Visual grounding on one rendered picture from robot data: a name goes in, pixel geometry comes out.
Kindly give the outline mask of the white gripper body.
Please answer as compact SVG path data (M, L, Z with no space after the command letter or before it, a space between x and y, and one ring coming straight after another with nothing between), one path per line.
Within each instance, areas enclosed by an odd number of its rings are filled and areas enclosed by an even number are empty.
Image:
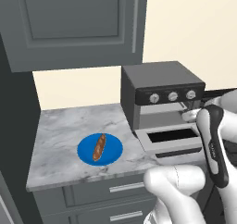
M189 110L189 111L184 112L181 115L181 117L185 122L195 122L199 111L200 111L200 108Z

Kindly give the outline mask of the grey toaster oven rack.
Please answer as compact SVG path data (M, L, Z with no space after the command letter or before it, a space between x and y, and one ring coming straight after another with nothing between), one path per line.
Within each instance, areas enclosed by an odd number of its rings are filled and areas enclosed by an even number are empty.
M170 125L185 124L178 111L155 113L140 116L140 129L156 128Z

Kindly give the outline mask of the grey toaster oven door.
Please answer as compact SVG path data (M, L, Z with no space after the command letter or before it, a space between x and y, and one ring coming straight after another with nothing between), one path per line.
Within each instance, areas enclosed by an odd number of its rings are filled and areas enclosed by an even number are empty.
M157 158L198 153L202 141L194 123L170 125L135 131L141 146Z

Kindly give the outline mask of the dark grey toaster oven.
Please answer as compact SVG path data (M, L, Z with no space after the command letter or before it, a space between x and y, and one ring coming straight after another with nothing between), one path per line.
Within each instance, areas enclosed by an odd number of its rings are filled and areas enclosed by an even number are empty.
M198 108L206 84L178 61L143 63L121 67L120 104L131 131L140 130L140 116ZM194 99L186 94L195 91ZM168 95L176 92L176 101ZM156 104L150 102L153 93L159 95Z

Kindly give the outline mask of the blue round plate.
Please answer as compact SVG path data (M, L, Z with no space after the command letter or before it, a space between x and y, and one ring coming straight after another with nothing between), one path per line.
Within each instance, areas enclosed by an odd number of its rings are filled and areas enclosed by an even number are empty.
M91 134L78 144L77 155L81 161L91 166L107 166L117 161L123 152L122 142L114 135L106 133L104 151L97 161L93 159L93 152L101 133Z

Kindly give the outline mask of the brown baguette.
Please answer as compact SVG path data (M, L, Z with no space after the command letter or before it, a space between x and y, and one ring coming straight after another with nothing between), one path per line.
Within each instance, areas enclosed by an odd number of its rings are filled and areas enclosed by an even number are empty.
M96 146L94 148L93 152L93 160L98 161L104 151L106 145L106 135L104 133L101 134L101 136L98 138L96 142Z

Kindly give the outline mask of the grey drawer front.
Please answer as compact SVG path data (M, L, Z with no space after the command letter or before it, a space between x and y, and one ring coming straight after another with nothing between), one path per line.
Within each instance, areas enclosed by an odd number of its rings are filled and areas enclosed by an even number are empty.
M66 207L87 205L90 203L102 202L147 193L147 190L144 187L118 193L109 192L109 187L126 185L136 182L143 182L143 174L131 175L108 180L85 182L64 187L63 195Z
M155 206L155 198L131 200L123 204L97 207L95 209L75 214L69 217L69 224L143 224L146 215ZM137 218L129 218L110 222L109 217L125 213L143 211L143 215Z

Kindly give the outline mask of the dark grey tall cabinet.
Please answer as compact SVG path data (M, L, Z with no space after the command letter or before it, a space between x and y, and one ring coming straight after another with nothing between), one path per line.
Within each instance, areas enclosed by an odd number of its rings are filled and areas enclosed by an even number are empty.
M0 171L23 224L43 224L26 191L40 112L32 74L11 71L0 35Z

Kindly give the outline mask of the grey wall cupboard door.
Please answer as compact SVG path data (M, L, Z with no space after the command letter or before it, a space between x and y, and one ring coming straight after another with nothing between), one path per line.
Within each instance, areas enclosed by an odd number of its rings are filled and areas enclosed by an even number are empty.
M0 35L13 72L140 64L147 0L0 0Z

